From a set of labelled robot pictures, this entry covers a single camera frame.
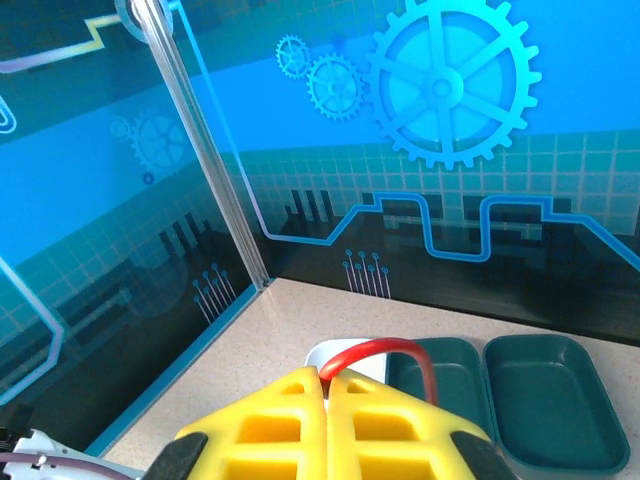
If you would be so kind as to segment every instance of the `rectangular container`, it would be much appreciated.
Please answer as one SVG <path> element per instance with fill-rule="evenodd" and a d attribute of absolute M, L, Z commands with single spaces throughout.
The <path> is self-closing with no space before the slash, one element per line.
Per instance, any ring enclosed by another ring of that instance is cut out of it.
<path fill-rule="evenodd" d="M 472 421 L 495 440 L 482 365 L 474 346 L 461 338 L 424 338 L 415 341 L 433 361 L 438 406 Z M 386 383 L 425 400 L 420 368 L 408 355 L 392 353 L 388 356 Z"/>
<path fill-rule="evenodd" d="M 484 350 L 496 439 L 524 480 L 606 478 L 630 448 L 586 350 L 560 335 L 514 335 Z"/>

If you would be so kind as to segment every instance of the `small gear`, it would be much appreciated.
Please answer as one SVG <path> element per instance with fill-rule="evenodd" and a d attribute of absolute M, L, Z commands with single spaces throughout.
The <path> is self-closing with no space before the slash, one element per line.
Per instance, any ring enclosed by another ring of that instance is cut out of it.
<path fill-rule="evenodd" d="M 115 0 L 115 5 L 116 13 L 120 17 L 120 21 L 122 22 L 122 25 L 124 25 L 124 28 L 126 28 L 127 31 L 137 40 L 143 43 L 149 43 L 144 31 L 140 27 L 140 22 L 133 10 L 131 0 Z M 169 25 L 169 31 L 173 34 L 173 15 L 171 14 L 171 9 L 169 8 L 167 0 L 160 0 L 160 6 L 164 13 L 164 18 Z"/>
<path fill-rule="evenodd" d="M 151 172 L 145 172 L 145 174 L 142 175 L 142 181 L 145 185 L 153 185 L 153 182 L 155 182 L 155 180 L 156 179 Z"/>
<path fill-rule="evenodd" d="M 525 47 L 521 39 L 527 23 L 507 20 L 507 2 L 496 9 L 485 0 L 405 0 L 405 5 L 403 15 L 387 15 L 389 29 L 374 34 L 377 49 L 366 57 L 371 72 L 364 80 L 371 87 L 382 135 L 393 140 L 395 151 L 406 150 L 410 161 L 423 158 L 428 167 L 442 163 L 452 170 L 458 162 L 472 167 L 479 156 L 491 160 L 496 145 L 511 145 L 514 128 L 526 128 L 523 110 L 538 103 L 529 95 L 530 85 L 541 79 L 529 68 L 538 47 Z M 497 38 L 487 42 L 471 30 L 443 22 L 452 14 L 488 24 Z M 508 108 L 496 105 L 504 73 L 496 58 L 503 51 L 515 67 Z M 481 140 L 471 143 L 476 138 Z M 459 140 L 472 146 L 462 147 Z"/>
<path fill-rule="evenodd" d="M 186 149 L 182 128 L 152 112 L 138 116 L 131 138 L 140 164 L 156 175 L 178 163 Z"/>
<path fill-rule="evenodd" d="M 110 130 L 111 134 L 118 140 L 131 138 L 131 126 L 123 117 L 114 118 L 111 122 Z"/>
<path fill-rule="evenodd" d="M 307 86 L 316 108 L 332 120 L 353 117 L 363 102 L 360 74 L 351 62 L 335 53 L 314 62 Z"/>
<path fill-rule="evenodd" d="M 276 59 L 282 73 L 293 80 L 304 78 L 311 66 L 309 47 L 295 35 L 285 35 L 278 42 Z"/>

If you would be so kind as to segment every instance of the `white plate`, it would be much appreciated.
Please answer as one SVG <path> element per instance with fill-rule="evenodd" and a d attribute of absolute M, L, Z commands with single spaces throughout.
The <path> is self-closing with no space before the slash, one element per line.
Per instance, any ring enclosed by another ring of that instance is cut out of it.
<path fill-rule="evenodd" d="M 307 359 L 304 361 L 305 366 L 313 365 L 320 370 L 325 363 L 331 360 L 338 353 L 345 351 L 346 349 L 359 345 L 360 343 L 368 342 L 371 338 L 340 338 L 336 340 L 327 340 L 319 343 L 311 349 L 307 355 Z M 387 354 L 381 353 L 369 358 L 360 360 L 349 367 L 362 375 L 366 375 L 380 383 L 385 382 L 387 374 Z"/>

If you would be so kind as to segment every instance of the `metal rod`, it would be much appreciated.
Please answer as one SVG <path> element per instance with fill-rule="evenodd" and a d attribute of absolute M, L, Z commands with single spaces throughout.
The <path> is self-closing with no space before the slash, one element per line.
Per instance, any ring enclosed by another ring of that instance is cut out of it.
<path fill-rule="evenodd" d="M 149 41 L 153 58 L 173 98 L 249 277 L 259 291 L 263 290 L 269 283 L 269 274 L 173 41 L 164 12 L 157 0 L 131 1 L 134 15 Z"/>

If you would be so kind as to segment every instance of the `white object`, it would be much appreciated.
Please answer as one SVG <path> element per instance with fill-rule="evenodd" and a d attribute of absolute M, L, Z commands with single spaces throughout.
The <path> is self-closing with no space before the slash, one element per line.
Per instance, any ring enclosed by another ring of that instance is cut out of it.
<path fill-rule="evenodd" d="M 344 352 L 354 345 L 359 345 L 364 342 L 372 340 L 371 338 L 340 338 L 336 340 L 327 340 L 319 343 L 311 349 L 307 355 L 307 359 L 304 361 L 305 366 L 313 365 L 320 370 L 324 367 L 325 363 L 335 357 L 337 354 Z M 380 383 L 385 383 L 385 377 L 387 375 L 387 354 L 381 353 L 374 355 L 359 362 L 354 363 L 349 367 L 362 375 L 366 375 Z"/>
<path fill-rule="evenodd" d="M 72 450 L 63 444 L 52 440 L 48 435 L 38 430 L 32 430 L 31 438 L 21 438 L 18 440 L 13 452 L 35 453 L 41 455 L 41 460 L 46 460 L 46 456 L 69 457 L 85 460 L 116 470 L 128 477 L 131 477 L 132 480 L 141 478 L 144 475 L 143 471 L 125 467 L 124 465 L 118 465 L 117 463 L 108 462 L 101 458 L 92 457 L 85 453 L 78 452 L 77 450 Z M 98 473 L 77 468 L 62 466 L 51 468 L 49 465 L 42 465 L 39 469 L 35 469 L 31 468 L 31 464 L 29 463 L 14 462 L 7 463 L 4 470 L 0 470 L 0 473 L 2 472 L 8 474 L 9 477 L 15 480 L 105 480 L 108 478 Z"/>

